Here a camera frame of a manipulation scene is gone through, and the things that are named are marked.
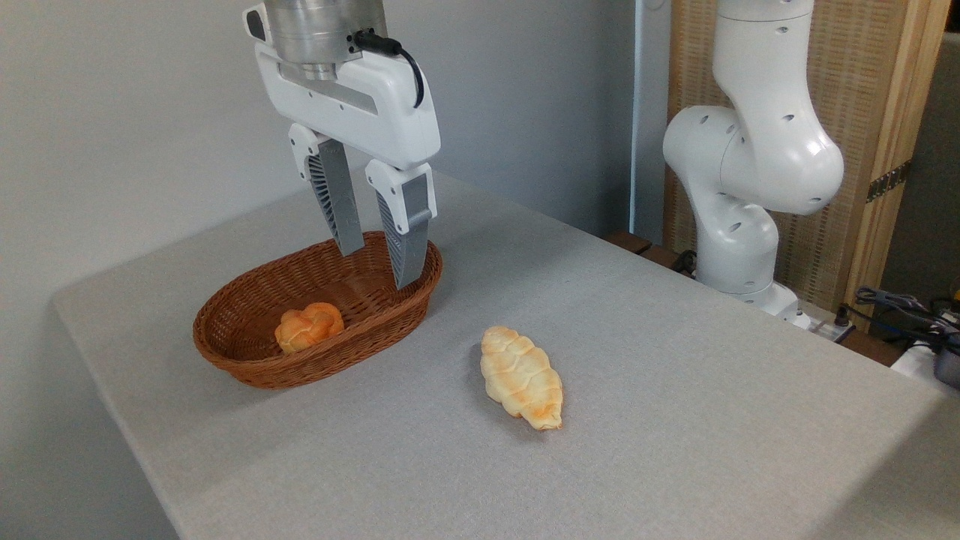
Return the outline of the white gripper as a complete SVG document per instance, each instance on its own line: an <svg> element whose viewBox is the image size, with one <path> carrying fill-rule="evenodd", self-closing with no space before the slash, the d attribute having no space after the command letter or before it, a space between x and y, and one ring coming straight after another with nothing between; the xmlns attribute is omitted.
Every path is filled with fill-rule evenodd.
<svg viewBox="0 0 960 540"><path fill-rule="evenodd" d="M429 89L415 107L408 62L375 52L341 64L334 81L312 81L263 42L254 51L268 99L295 122L288 137L298 173L309 182L340 255L365 246L345 143L374 158L364 174L377 193L395 286L417 281L437 216L426 161L439 153L441 137Z"/></svg>

